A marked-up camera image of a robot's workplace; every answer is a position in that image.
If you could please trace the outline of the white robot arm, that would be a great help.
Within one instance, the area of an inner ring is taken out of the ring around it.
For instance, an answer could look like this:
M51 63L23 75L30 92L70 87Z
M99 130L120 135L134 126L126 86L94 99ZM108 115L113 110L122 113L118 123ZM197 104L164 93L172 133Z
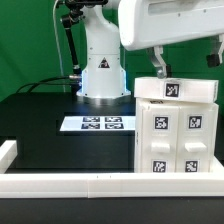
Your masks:
M168 44L212 37L207 64L216 67L223 62L224 0L109 0L104 8L118 10L117 24L106 20L103 7L94 2L83 8L87 65L78 96L87 101L115 101L130 95L120 66L121 48L145 49L160 80L169 77L162 58Z

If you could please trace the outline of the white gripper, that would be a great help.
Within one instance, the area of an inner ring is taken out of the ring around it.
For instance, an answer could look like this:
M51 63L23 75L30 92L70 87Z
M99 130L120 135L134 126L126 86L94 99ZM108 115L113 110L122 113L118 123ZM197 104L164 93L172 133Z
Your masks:
M224 0L121 0L118 21L122 45L148 48L159 79L167 77L167 65L158 45L218 35L211 39L206 60L209 67L223 63Z

